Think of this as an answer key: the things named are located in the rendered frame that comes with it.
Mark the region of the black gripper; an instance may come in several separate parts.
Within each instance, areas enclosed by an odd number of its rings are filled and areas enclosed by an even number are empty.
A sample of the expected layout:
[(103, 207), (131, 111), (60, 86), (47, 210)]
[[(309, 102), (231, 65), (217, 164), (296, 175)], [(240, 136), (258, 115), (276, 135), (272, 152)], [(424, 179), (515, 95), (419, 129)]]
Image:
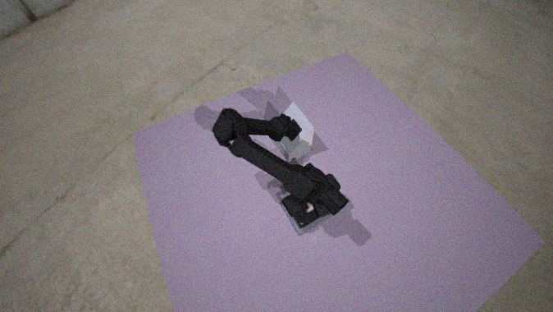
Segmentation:
[[(340, 184), (332, 174), (328, 174), (326, 175), (326, 177), (331, 185), (333, 185), (337, 190), (340, 190)], [(290, 214), (291, 217), (294, 217), (295, 215), (309, 208), (308, 203), (296, 199), (293, 195), (285, 197), (282, 200), (282, 203), (284, 204), (287, 212)]]

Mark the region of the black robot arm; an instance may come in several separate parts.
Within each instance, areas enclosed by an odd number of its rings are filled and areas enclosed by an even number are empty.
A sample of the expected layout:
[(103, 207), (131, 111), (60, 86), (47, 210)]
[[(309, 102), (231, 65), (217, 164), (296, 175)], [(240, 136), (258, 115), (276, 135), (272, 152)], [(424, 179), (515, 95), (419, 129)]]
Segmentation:
[[(289, 164), (253, 142), (249, 136), (268, 135), (279, 142), (287, 136), (292, 141), (302, 131), (295, 119), (291, 121), (291, 117), (283, 113), (269, 121), (247, 118), (236, 110), (224, 108), (212, 130), (220, 146), (227, 147), (234, 156), (247, 160), (281, 181), (296, 199), (313, 205), (317, 216), (336, 215), (349, 203), (320, 169), (311, 163), (305, 166)], [(234, 140), (232, 145), (230, 140)]]

